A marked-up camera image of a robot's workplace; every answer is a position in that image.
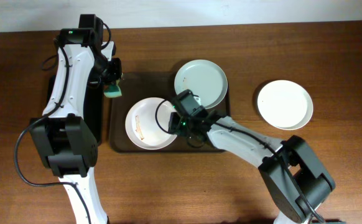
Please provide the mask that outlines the green yellow sponge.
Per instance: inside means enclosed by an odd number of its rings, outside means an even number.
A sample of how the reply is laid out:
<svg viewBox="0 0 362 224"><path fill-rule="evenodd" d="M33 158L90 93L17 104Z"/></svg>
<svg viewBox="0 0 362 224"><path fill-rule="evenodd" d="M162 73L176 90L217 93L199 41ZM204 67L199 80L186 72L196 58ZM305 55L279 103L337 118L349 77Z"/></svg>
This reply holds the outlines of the green yellow sponge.
<svg viewBox="0 0 362 224"><path fill-rule="evenodd" d="M103 91L104 96L107 98L117 98L122 96L119 82L120 80L116 80L114 83L106 85Z"/></svg>

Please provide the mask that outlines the pale blue plate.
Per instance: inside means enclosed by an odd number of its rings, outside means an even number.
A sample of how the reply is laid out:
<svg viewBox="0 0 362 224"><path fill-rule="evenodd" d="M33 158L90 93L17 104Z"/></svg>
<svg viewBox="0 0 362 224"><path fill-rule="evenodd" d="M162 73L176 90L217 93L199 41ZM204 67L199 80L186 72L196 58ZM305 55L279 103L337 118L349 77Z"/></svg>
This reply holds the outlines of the pale blue plate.
<svg viewBox="0 0 362 224"><path fill-rule="evenodd" d="M209 60L192 60L178 70L174 88L177 95L184 90L191 90L200 98L201 105L210 109L225 98L228 80L217 64Z"/></svg>

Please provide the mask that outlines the white plate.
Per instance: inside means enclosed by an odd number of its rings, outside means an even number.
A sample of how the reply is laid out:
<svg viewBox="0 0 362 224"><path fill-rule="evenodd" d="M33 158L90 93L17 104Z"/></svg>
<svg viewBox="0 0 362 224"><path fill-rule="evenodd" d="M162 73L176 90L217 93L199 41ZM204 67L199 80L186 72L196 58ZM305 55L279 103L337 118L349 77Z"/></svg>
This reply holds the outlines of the white plate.
<svg viewBox="0 0 362 224"><path fill-rule="evenodd" d="M289 80L275 80L264 85L256 104L261 117L278 129L300 129L313 116L313 101L308 91Z"/></svg>
<svg viewBox="0 0 362 224"><path fill-rule="evenodd" d="M129 139L138 147L146 150L159 150L175 141L175 134L167 134L157 125L168 130L171 112L175 109L168 101L158 105L164 99L158 97L145 98L131 107L126 115L125 129Z"/></svg>

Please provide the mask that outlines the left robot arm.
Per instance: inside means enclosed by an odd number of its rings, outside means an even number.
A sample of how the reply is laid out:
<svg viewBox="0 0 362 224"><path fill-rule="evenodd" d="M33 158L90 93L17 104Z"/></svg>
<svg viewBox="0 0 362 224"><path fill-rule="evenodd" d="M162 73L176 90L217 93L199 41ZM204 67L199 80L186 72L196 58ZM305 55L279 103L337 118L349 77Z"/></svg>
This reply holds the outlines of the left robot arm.
<svg viewBox="0 0 362 224"><path fill-rule="evenodd" d="M82 14L74 29L55 39L57 73L41 118L30 133L43 166L64 186L77 223L108 223L95 183L101 142L103 97L121 96L121 61L116 45L104 41L108 26L94 14Z"/></svg>

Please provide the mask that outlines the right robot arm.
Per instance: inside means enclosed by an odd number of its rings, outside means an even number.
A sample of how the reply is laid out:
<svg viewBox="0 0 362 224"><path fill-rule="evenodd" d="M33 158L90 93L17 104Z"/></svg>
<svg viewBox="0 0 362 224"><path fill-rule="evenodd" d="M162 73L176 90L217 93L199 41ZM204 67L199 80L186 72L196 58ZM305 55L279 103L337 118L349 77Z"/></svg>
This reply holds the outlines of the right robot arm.
<svg viewBox="0 0 362 224"><path fill-rule="evenodd" d="M296 135L271 138L238 124L230 116L207 111L191 90L171 101L168 132L228 151L256 167L280 214L276 223L319 223L317 208L335 189L335 181L306 141Z"/></svg>

